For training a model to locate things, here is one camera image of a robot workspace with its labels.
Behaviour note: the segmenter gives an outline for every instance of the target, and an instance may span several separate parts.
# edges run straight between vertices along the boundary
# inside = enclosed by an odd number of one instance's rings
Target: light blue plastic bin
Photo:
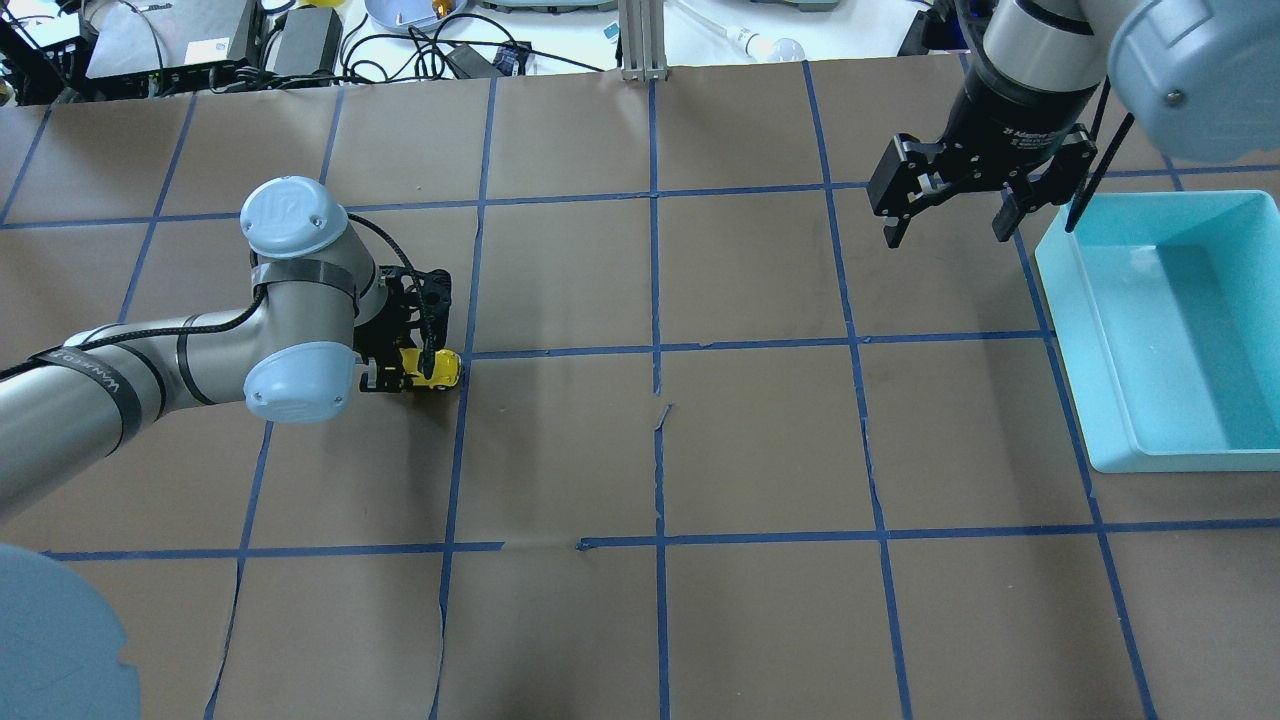
[[[1098,195],[1036,250],[1089,461],[1280,470],[1280,211],[1261,191]]]

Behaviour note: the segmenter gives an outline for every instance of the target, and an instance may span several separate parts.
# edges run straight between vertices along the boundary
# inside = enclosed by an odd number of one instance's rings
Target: wire
[[[471,19],[477,19],[480,22],[488,23],[488,24],[498,28],[499,31],[502,31],[502,33],[507,37],[507,40],[503,41],[503,42],[493,42],[493,41],[479,41],[479,40],[452,40],[452,38],[443,38],[443,37],[440,37],[440,33],[444,31],[444,28],[449,23],[457,22],[458,19],[462,19],[462,18],[471,18]],[[548,58],[548,59],[552,59],[552,60],[558,60],[558,61],[567,63],[570,65],[575,65],[575,67],[584,68],[584,69],[588,69],[588,70],[604,72],[603,68],[598,68],[598,67],[590,65],[588,63],[581,63],[581,61],[573,60],[571,58],[564,58],[562,55],[556,55],[556,54],[552,54],[552,53],[543,53],[540,50],[525,49],[521,45],[518,45],[518,42],[516,41],[516,37],[502,23],[494,20],[493,18],[488,18],[485,15],[480,15],[480,14],[476,14],[476,13],[453,13],[451,15],[447,15],[443,20],[440,20],[439,24],[435,26],[435,29],[434,29],[434,32],[431,33],[430,37],[424,31],[421,31],[421,29],[419,29],[419,28],[416,28],[413,26],[410,26],[407,28],[407,33],[406,35],[390,33],[390,32],[378,32],[378,33],[372,33],[372,35],[366,35],[365,37],[361,37],[361,38],[356,40],[355,42],[348,42],[347,40],[351,38],[351,37],[353,37],[355,32],[358,31],[361,27],[364,27],[365,20],[361,20],[361,23],[358,26],[356,26],[349,33],[347,33],[346,38],[343,38],[343,42],[340,45],[340,51],[339,51],[339,61],[342,64],[342,72],[344,74],[357,74],[356,70],[358,68],[361,68],[361,67],[365,67],[365,65],[370,65],[370,67],[376,68],[378,72],[379,72],[379,74],[381,76],[381,79],[366,78],[366,79],[369,79],[370,82],[374,82],[374,83],[412,82],[412,81],[421,81],[421,79],[442,79],[444,77],[445,69],[448,68],[448,61],[445,59],[445,53],[440,47],[442,44],[449,45],[449,46],[454,46],[454,47],[460,46],[460,45],[476,45],[476,46],[489,46],[489,47],[512,47],[515,50],[520,50],[520,51],[527,53],[530,55],[536,55],[536,56]],[[352,61],[352,58],[356,55],[356,51],[360,49],[361,45],[364,45],[365,42],[372,41],[372,40],[379,40],[379,38],[411,40],[413,42],[413,53],[404,61],[404,64],[401,65],[401,68],[398,70],[396,70],[394,73],[387,72],[387,68],[384,65],[381,65],[380,63],[376,63],[374,60],[361,59],[361,60]],[[399,77],[401,73],[403,73],[411,64],[415,65],[415,69],[416,69],[417,74],[416,76],[411,76],[411,77]]]
[[[183,328],[150,328],[150,329],[146,329],[146,331],[132,331],[132,332],[127,332],[127,333],[108,336],[108,337],[104,337],[101,340],[95,340],[92,342],[86,342],[83,345],[74,345],[72,347],[74,347],[76,350],[79,350],[81,352],[88,352],[90,350],[97,350],[99,347],[106,347],[108,345],[119,345],[122,342],[132,342],[134,340],[146,340],[148,337],[172,337],[172,336],[224,333],[224,332],[233,331],[233,329],[243,325],[253,315],[253,313],[257,311],[257,309],[262,305],[264,300],[266,300],[266,287],[265,286],[259,286],[253,291],[253,302],[251,302],[250,306],[246,307],[239,315],[236,315],[234,318],[232,318],[230,320],[227,320],[225,323],[219,323],[216,325],[187,325],[187,327],[183,327]],[[44,351],[38,352],[33,357],[29,357],[29,359],[19,363],[17,365],[14,365],[13,368],[8,368],[5,370],[0,370],[0,380],[12,378],[14,375],[20,375],[22,373],[26,373],[27,370],[33,370],[33,369],[44,365],[45,364],[44,360],[38,360],[38,357],[41,355],[44,355],[45,352],[51,352],[54,350],[58,350],[59,347],[67,347],[67,346],[65,345],[59,345],[58,347],[50,347],[49,350],[44,350]]]
[[[360,223],[374,231],[374,234],[383,238],[383,242],[392,249],[396,258],[399,259],[401,264],[404,265],[404,269],[408,270],[410,281],[413,283],[413,292],[417,295],[417,328],[422,333],[422,345],[430,351],[436,350],[435,332],[431,329],[431,323],[426,322],[426,293],[422,292],[422,283],[419,282],[417,270],[413,269],[413,263],[408,260],[408,255],[404,255],[404,251],[401,250],[401,246],[394,238],[392,238],[390,233],[378,227],[378,224],[372,220],[362,218],[355,213],[347,213],[347,218],[349,218],[353,223]]]
[[[52,350],[58,350],[58,348],[56,347],[50,347],[49,350],[46,350],[44,352],[40,352],[38,355],[44,355],[45,352],[49,352],[49,351],[52,351]],[[40,360],[36,360],[35,357],[31,357],[28,360],[23,360],[22,363],[18,363],[13,368],[5,368],[4,370],[0,370],[0,380],[6,380],[6,379],[9,379],[9,378],[12,378],[14,375],[20,375],[20,374],[26,373],[27,370],[35,370],[36,368],[38,368],[41,365],[44,365],[44,363],[40,361]]]
[[[9,24],[13,26],[14,29],[17,29],[18,32],[20,32],[27,38],[27,42],[31,44],[31,49],[35,50],[36,53],[38,53],[40,56],[45,59],[45,63],[49,63],[49,67],[54,69],[54,74],[56,74],[58,79],[61,81],[63,87],[70,87],[72,83],[70,83],[69,79],[67,79],[67,74],[63,73],[63,69],[59,68],[52,60],[49,59],[49,54],[45,53],[44,50],[41,50],[40,49],[40,44],[36,42],[36,38],[32,37],[29,32],[27,32],[27,26],[22,24],[18,20],[18,18],[14,17],[13,10],[9,9],[8,0],[4,3],[3,9],[4,9],[4,13],[6,15],[9,15]]]
[[[347,44],[351,42],[351,38],[355,37],[356,33],[360,32],[360,28],[365,27],[365,23],[367,22],[369,22],[369,13],[365,13],[365,17],[360,20],[360,23],[356,24],[356,27],[351,28],[351,31],[347,35],[342,36],[342,42],[338,44],[339,58],[347,54]]]
[[[124,5],[124,6],[127,6],[131,10],[133,10],[133,13],[136,15],[138,15],[140,18],[142,18],[142,22],[147,23],[147,29],[151,31],[151,42],[156,47],[156,67],[159,68],[159,70],[157,70],[159,72],[159,77],[156,78],[156,91],[155,91],[155,95],[157,95],[157,96],[163,95],[163,88],[164,88],[164,55],[160,53],[160,36],[156,35],[156,28],[155,28],[154,24],[151,24],[151,18],[146,17],[145,14],[142,14],[142,10],[138,10],[138,6],[134,5],[133,3],[131,3],[129,0],[115,0],[115,1],[119,3],[119,4],[122,4],[122,5]]]
[[[1098,106],[1093,110],[1093,124],[1089,127],[1089,137],[1093,140],[1098,138],[1098,131],[1102,129],[1102,114],[1107,110],[1107,97],[1111,96],[1111,77],[1108,76],[1102,81],[1102,92],[1098,94]]]
[[[271,47],[274,47],[276,37],[280,37],[280,28],[273,27],[271,32],[266,33],[266,42],[262,44],[262,69],[266,69],[266,63],[271,59]]]
[[[148,337],[172,337],[172,336],[188,336],[188,334],[214,334],[233,331],[244,324],[253,313],[257,311],[262,301],[266,300],[266,287],[259,286],[253,291],[253,302],[250,304],[239,315],[236,315],[225,323],[219,323],[216,325],[187,325],[184,328],[151,328],[146,331],[133,331],[120,334],[114,334],[104,337],[101,340],[95,340],[92,342],[86,342],[84,345],[77,345],[76,348],[83,352],[90,350],[97,350],[99,347],[105,347],[108,345],[118,345],[122,342],[132,342],[134,340],[146,340]]]
[[[1080,215],[1084,214],[1084,209],[1088,208],[1089,201],[1093,200],[1093,193],[1097,192],[1098,186],[1102,184],[1103,176],[1107,174],[1107,168],[1111,167],[1111,160],[1115,159],[1116,152],[1120,151],[1120,143],[1124,142],[1126,135],[1129,135],[1129,128],[1133,127],[1133,113],[1128,113],[1124,120],[1120,122],[1120,128],[1116,129],[1116,135],[1111,138],[1111,143],[1107,145],[1107,151],[1102,154],[1102,159],[1098,160],[1098,169],[1093,170],[1093,177],[1089,178],[1089,186],[1084,188],[1084,192],[1071,201],[1071,210],[1066,214],[1066,232],[1075,232],[1075,224],[1080,222]]]

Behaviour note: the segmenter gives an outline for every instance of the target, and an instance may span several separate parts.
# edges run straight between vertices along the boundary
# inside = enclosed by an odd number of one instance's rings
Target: black cable
[[[369,13],[365,13],[365,17],[360,20],[360,23],[356,24],[356,27],[351,28],[351,32],[342,36],[342,42],[338,44],[339,58],[342,58],[347,53],[347,44],[351,42],[351,38],[355,37],[356,33],[360,32],[360,28],[365,27],[365,23],[367,22],[369,22]]]
[[[99,347],[106,347],[108,345],[119,345],[122,342],[146,340],[148,337],[224,333],[243,325],[253,315],[253,313],[257,311],[257,309],[262,305],[264,300],[266,300],[266,287],[260,286],[253,291],[253,302],[251,302],[250,306],[246,307],[239,315],[236,315],[234,318],[227,320],[225,323],[219,323],[216,325],[187,325],[184,328],[151,328],[146,331],[132,331],[127,333],[108,336],[100,340],[95,340],[92,342],[86,342],[83,345],[73,345],[72,347],[79,350],[81,352],[88,352],[90,350],[97,350]],[[44,350],[36,354],[35,357],[18,363],[13,368],[0,370],[0,380],[12,378],[14,375],[20,375],[27,370],[33,370],[44,365],[45,364],[44,360],[37,360],[36,357],[44,355],[45,352],[51,352],[54,350],[58,350],[59,347],[67,347],[67,346],[60,345],[58,347],[50,347],[49,350]]]
[[[124,5],[125,8],[133,10],[133,14],[142,18],[142,22],[147,23],[147,29],[151,31],[151,44],[156,47],[156,67],[159,68],[159,77],[156,78],[156,95],[164,92],[164,54],[160,53],[160,36],[156,33],[156,28],[151,24],[151,18],[146,17],[138,6],[129,0],[115,0],[116,3]]]
[[[54,64],[52,60],[49,59],[49,54],[47,53],[45,53],[44,50],[40,49],[40,44],[36,42],[36,38],[32,37],[29,32],[27,32],[27,27],[24,24],[22,24],[20,22],[18,22],[18,18],[15,18],[13,15],[13,10],[9,9],[9,3],[8,1],[4,4],[3,9],[4,9],[4,13],[6,15],[9,15],[9,24],[15,31],[18,31],[19,33],[22,33],[23,37],[27,38],[27,42],[31,44],[32,50],[35,50],[36,53],[40,53],[40,56],[45,59],[45,63],[49,63],[49,67],[54,69],[54,74],[56,74],[58,79],[61,81],[63,87],[70,87],[72,83],[70,83],[70,81],[67,79],[67,74],[64,74],[63,69],[59,68],[56,64]]]
[[[244,324],[253,313],[257,311],[262,301],[266,300],[266,287],[259,286],[253,291],[253,302],[250,304],[239,315],[236,315],[225,323],[219,323],[216,325],[187,325],[184,328],[151,328],[146,331],[133,331],[120,334],[114,334],[104,337],[101,340],[95,340],[92,342],[86,342],[84,345],[77,345],[76,348],[83,352],[90,350],[97,350],[99,347],[105,347],[108,345],[118,345],[122,342],[132,342],[134,340],[146,340],[148,337],[170,337],[170,336],[188,336],[188,334],[214,334],[233,331]]]
[[[347,213],[347,218],[349,218],[351,222],[353,223],[360,223],[366,228],[374,231],[374,234],[383,238],[383,242],[385,242],[388,247],[392,249],[392,252],[396,254],[396,258],[399,259],[401,264],[404,265],[404,269],[408,270],[410,281],[413,283],[413,292],[417,295],[417,327],[419,331],[422,333],[422,345],[428,350],[434,350],[435,332],[431,329],[431,323],[426,322],[426,293],[422,292],[422,283],[419,282],[417,279],[417,270],[413,269],[413,263],[410,263],[408,255],[404,255],[404,251],[401,250],[401,246],[396,242],[394,238],[392,238],[390,233],[378,227],[376,223],[374,223],[367,218],[362,218],[355,213]]]
[[[45,352],[49,352],[50,350],[58,350],[58,348],[56,347],[50,347]],[[20,375],[20,374],[26,373],[27,370],[35,370],[36,368],[38,368],[41,365],[44,365],[44,363],[41,363],[40,360],[36,360],[36,359],[23,360],[22,363],[18,363],[13,368],[5,368],[4,370],[0,370],[0,380],[6,380],[6,379],[9,379],[9,378],[12,378],[14,375]]]
[[[266,41],[262,42],[262,63],[261,67],[266,69],[266,61],[271,58],[271,47],[275,45],[275,38],[280,36],[280,28],[273,27],[270,32],[266,33]]]
[[[1103,176],[1107,174],[1107,168],[1111,167],[1111,160],[1115,159],[1116,152],[1120,151],[1120,143],[1124,142],[1126,135],[1129,135],[1129,128],[1133,127],[1133,113],[1128,113],[1124,120],[1120,120],[1120,128],[1116,129],[1115,137],[1111,138],[1111,143],[1107,145],[1107,151],[1102,154],[1102,159],[1098,160],[1098,169],[1093,170],[1093,177],[1089,178],[1089,186],[1084,188],[1084,193],[1080,197],[1071,201],[1071,210],[1066,214],[1066,232],[1075,232],[1075,224],[1080,222],[1080,215],[1084,214],[1084,209],[1088,208],[1089,200],[1093,200],[1093,193],[1097,192],[1098,186],[1102,184]]]
[[[552,60],[559,60],[561,63],[568,63],[570,65],[577,65],[577,67],[588,69],[588,70],[595,70],[598,73],[605,72],[604,68],[596,68],[595,65],[589,65],[586,63],[580,63],[577,60],[573,60],[573,59],[570,59],[570,58],[564,58],[562,55],[554,55],[552,53],[543,53],[541,50],[532,50],[530,47],[524,47],[524,46],[518,46],[518,45],[517,46],[512,46],[512,45],[509,45],[507,42],[492,42],[492,41],[483,41],[483,40],[442,40],[440,42],[453,42],[453,44],[457,44],[457,45],[484,45],[484,46],[488,46],[488,47],[513,47],[515,50],[520,50],[522,53],[529,53],[530,55],[538,55],[540,58],[549,58]]]
[[[1098,106],[1093,110],[1093,124],[1089,126],[1089,137],[1098,140],[1098,131],[1102,129],[1102,114],[1107,110],[1107,97],[1111,96],[1111,77],[1102,81],[1102,92],[1098,94]]]

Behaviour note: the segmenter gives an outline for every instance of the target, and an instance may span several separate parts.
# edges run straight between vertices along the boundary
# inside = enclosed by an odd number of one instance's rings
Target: black strip
[[[147,366],[148,370],[151,370],[151,377],[156,379],[156,388],[160,389],[160,411],[156,413],[156,420],[159,420],[160,418],[164,416],[165,406],[169,404],[169,392],[164,387],[164,378],[160,377],[160,370],[156,368],[156,364],[152,363],[151,359],[147,357],[146,354],[142,352],[141,350],[123,343],[116,345],[115,347],[119,347],[120,350],[124,350],[129,355],[133,355],[134,357],[138,359],[140,363],[142,363],[143,365]]]
[[[116,441],[111,452],[133,439],[133,436],[142,429],[142,402],[138,400],[138,393],[128,378],[111,365],[74,347],[49,350],[37,355],[35,360],[76,370],[106,391],[111,402],[115,402],[115,409],[120,413],[120,439]]]
[[[84,345],[86,342],[93,340],[93,336],[96,336],[97,333],[100,333],[102,331],[106,331],[106,329],[118,328],[118,327],[120,327],[124,323],[110,323],[110,324],[102,325],[101,328],[95,328],[93,332],[91,332],[87,336],[84,336],[84,340],[79,341],[77,345]]]
[[[361,299],[364,299],[366,293],[369,293],[369,290],[370,290],[371,287],[374,287],[374,283],[375,283],[375,282],[378,282],[378,278],[379,278],[380,275],[381,275],[381,272],[379,272],[379,269],[378,269],[378,265],[374,265],[374,272],[369,274],[369,284],[366,284],[366,286],[365,286],[365,290],[360,291],[360,293],[357,293],[357,295],[356,295],[356,301],[357,301],[357,302],[358,302],[358,301],[360,301]]]
[[[1075,35],[1093,35],[1093,28],[1089,27],[1089,23],[1084,20],[1078,20],[1075,18],[1068,18],[1060,15],[1042,6],[1036,0],[1016,0],[1016,3],[1018,6],[1021,8],[1024,13],[1047,24],[1048,27],[1057,28],[1064,32],[1071,32]]]
[[[182,323],[182,327],[189,328],[195,324],[196,318],[198,316],[200,315],[192,315],[187,318],[187,320]],[[178,374],[182,375],[182,384],[187,386],[187,392],[189,392],[191,396],[198,400],[202,405],[218,405],[212,400],[209,400],[205,393],[200,392],[200,388],[196,387],[196,378],[191,377],[191,363],[187,360],[187,338],[189,337],[189,334],[178,336]]]

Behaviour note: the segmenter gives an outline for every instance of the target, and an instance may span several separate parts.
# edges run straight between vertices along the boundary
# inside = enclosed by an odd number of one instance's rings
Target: power adapter
[[[333,73],[342,38],[342,20],[333,8],[296,8],[284,15],[284,29],[268,68],[276,76]],[[317,78],[314,85],[330,85]]]

